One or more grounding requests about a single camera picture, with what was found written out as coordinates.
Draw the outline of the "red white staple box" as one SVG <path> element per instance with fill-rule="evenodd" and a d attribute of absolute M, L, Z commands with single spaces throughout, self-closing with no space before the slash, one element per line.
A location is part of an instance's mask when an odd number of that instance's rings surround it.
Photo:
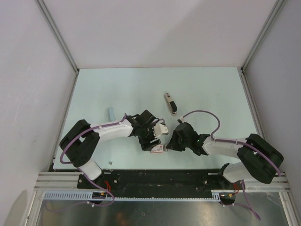
<path fill-rule="evenodd" d="M 150 153 L 164 153 L 167 151 L 168 149 L 166 148 L 165 145 L 157 145 L 151 149 Z"/>

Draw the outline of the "beige deli stapler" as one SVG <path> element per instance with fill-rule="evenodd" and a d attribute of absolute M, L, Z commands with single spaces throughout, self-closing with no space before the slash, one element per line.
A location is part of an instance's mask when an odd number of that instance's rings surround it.
<path fill-rule="evenodd" d="M 167 107 L 168 107 L 171 115 L 176 116 L 177 115 L 177 105 L 175 104 L 175 102 L 172 99 L 171 95 L 169 93 L 165 93 L 164 98 L 165 98 Z"/>

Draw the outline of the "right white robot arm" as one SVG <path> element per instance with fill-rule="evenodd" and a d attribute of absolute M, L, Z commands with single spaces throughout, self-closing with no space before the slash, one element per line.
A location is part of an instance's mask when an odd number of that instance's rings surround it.
<path fill-rule="evenodd" d="M 222 189 L 251 178 L 270 184 L 274 177 L 281 175 L 279 168 L 284 160 L 279 151 L 257 134 L 235 140 L 218 139 L 198 134 L 187 122 L 175 128 L 166 147 L 179 152 L 188 148 L 198 156 L 223 155 L 239 159 L 240 162 L 226 163 L 220 169 L 217 184 Z"/>

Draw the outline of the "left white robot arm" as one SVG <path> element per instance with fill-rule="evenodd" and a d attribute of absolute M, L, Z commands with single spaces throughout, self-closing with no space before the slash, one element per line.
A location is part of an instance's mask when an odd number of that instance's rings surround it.
<path fill-rule="evenodd" d="M 100 142 L 120 137 L 137 137 L 143 151 L 151 151 L 161 144 L 160 137 L 168 134 L 164 119 L 156 118 L 148 110 L 141 114 L 127 115 L 119 121 L 92 125 L 82 119 L 62 138 L 59 147 L 61 164 L 71 164 L 87 177 L 93 188 L 103 185 L 101 167 L 92 159 Z"/>

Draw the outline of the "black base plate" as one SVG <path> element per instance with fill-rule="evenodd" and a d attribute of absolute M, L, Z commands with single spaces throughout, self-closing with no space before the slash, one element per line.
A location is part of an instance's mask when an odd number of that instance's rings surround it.
<path fill-rule="evenodd" d="M 83 175 L 79 176 L 79 189 L 97 189 L 99 186 L 109 187 L 111 192 L 156 187 L 174 190 L 196 188 L 201 191 L 242 190 L 240 181 L 229 183 L 222 180 L 217 169 L 105 169 L 93 182 Z"/>

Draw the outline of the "aluminium frame rails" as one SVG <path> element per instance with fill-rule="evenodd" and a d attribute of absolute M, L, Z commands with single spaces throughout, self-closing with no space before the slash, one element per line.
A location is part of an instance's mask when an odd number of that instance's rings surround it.
<path fill-rule="evenodd" d="M 30 225 L 298 226 L 236 67 L 80 69 Z"/>

